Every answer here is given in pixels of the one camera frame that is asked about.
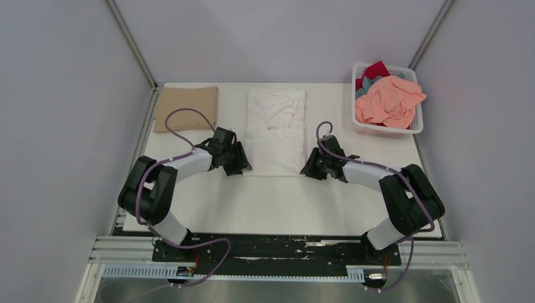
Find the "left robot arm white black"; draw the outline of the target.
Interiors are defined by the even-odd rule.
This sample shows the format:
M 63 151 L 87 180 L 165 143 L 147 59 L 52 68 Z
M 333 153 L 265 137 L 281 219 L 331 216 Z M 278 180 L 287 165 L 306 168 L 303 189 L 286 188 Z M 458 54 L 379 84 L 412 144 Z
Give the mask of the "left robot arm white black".
M 236 134 L 216 128 L 212 137 L 191 146 L 183 155 L 166 159 L 139 157 L 118 196 L 118 205 L 136 217 L 162 242 L 177 261 L 186 261 L 193 249 L 217 241 L 192 243 L 192 232 L 171 213 L 175 185 L 196 174 L 222 168 L 227 176 L 252 170 L 244 147 Z

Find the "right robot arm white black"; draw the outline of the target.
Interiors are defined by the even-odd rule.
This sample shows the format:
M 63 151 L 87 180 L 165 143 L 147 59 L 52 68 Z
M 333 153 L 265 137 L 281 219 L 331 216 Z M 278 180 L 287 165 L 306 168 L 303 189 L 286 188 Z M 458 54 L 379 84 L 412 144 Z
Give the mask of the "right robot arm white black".
M 442 200 L 420 166 L 394 169 L 346 155 L 333 135 L 317 142 L 300 173 L 320 181 L 331 177 L 365 186 L 382 195 L 387 218 L 361 236 L 360 254 L 368 263 L 377 263 L 399 241 L 433 230 L 435 220 L 445 214 Z

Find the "white t shirt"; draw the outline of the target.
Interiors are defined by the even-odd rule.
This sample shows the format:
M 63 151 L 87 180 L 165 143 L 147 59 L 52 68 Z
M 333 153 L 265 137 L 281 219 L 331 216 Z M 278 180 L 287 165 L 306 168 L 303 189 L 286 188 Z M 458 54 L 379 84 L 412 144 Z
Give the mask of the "white t shirt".
M 305 165 L 305 90 L 252 87 L 247 94 L 247 177 L 298 177 Z

